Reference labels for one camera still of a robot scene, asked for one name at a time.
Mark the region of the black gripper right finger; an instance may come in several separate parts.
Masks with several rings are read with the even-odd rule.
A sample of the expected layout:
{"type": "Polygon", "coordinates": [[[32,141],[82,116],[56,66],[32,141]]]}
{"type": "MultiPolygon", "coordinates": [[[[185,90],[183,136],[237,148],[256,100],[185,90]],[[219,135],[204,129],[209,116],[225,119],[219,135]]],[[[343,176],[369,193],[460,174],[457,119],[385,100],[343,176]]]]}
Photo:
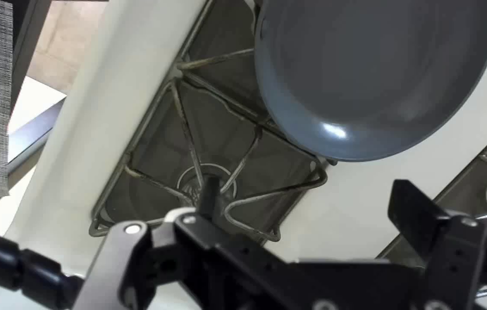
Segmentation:
{"type": "Polygon", "coordinates": [[[424,262],[412,305],[421,310],[471,310],[487,229],[469,217],[448,216],[405,179],[392,185],[388,219],[424,262]]]}

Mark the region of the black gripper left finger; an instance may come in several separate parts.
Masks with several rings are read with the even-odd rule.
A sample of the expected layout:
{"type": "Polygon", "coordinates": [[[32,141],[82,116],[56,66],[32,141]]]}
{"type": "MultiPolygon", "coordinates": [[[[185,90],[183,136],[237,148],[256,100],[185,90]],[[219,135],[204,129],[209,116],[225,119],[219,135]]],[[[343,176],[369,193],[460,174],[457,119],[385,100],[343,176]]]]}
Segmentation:
{"type": "Polygon", "coordinates": [[[206,267],[242,276],[271,274],[283,264],[242,234],[226,234],[214,221],[219,181],[207,178],[194,212],[168,216],[163,272],[194,276],[206,267]]]}

